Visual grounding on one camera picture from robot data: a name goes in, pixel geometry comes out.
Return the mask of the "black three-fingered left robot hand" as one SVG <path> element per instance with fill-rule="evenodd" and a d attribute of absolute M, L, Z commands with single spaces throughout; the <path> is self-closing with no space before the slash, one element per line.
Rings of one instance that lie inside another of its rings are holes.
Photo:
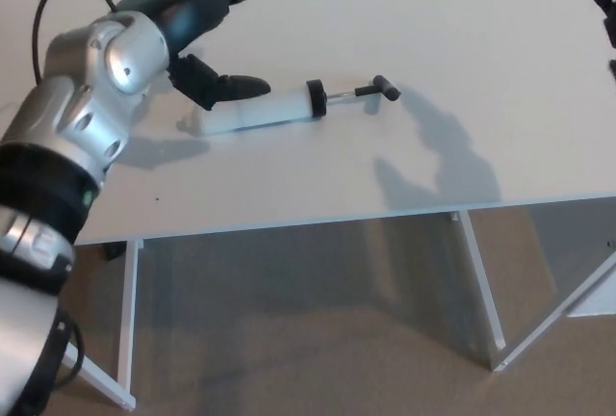
<path fill-rule="evenodd" d="M 206 111 L 219 102 L 240 101 L 270 93 L 263 79 L 219 75 L 194 54 L 180 52 L 202 35 L 216 29 L 230 8 L 246 0 L 120 0 L 120 12 L 140 12 L 162 31 L 169 53 L 171 85 Z"/>

